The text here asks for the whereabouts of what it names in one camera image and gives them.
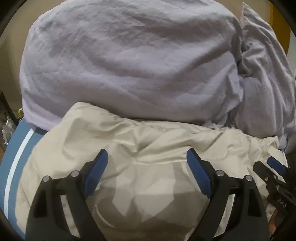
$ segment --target beige fabric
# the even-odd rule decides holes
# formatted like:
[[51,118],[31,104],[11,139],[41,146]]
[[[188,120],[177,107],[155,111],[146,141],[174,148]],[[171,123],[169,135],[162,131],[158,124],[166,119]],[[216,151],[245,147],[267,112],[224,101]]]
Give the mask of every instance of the beige fabric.
[[[129,120],[77,103],[29,157],[17,192],[18,226],[25,232],[30,204],[43,176],[65,177],[104,148],[109,163],[87,203],[106,238],[185,240],[208,204],[188,171],[186,152],[191,147],[229,176],[252,175],[263,196],[265,185],[252,166],[258,160],[266,162],[269,152],[282,156],[276,137],[258,139],[230,128]],[[228,205],[218,233],[225,228],[230,209]],[[69,210],[66,216],[75,233]]]

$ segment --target tan wall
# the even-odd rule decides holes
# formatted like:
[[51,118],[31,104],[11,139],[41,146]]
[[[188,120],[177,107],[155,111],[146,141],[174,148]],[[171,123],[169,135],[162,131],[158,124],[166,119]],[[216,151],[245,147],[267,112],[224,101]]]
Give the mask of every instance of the tan wall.
[[[0,89],[13,110],[22,106],[18,75],[28,30],[41,14],[63,1],[28,0],[14,15],[0,38]],[[246,2],[264,20],[269,20],[268,0],[218,0],[218,2],[238,18],[241,16],[242,3]]]

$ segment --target silver screw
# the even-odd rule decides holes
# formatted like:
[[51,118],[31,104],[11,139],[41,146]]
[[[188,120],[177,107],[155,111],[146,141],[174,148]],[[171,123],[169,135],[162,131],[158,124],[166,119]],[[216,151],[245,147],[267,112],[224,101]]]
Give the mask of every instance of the silver screw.
[[73,171],[73,172],[71,172],[71,176],[72,177],[78,177],[78,175],[79,175],[79,171]]
[[217,174],[218,177],[224,176],[224,172],[222,170],[216,171],[216,174]]
[[42,178],[42,181],[44,181],[44,182],[48,182],[49,181],[49,176],[45,176],[44,178]]
[[250,182],[250,181],[253,180],[253,178],[252,178],[250,175],[246,175],[246,180],[247,180],[248,182]]

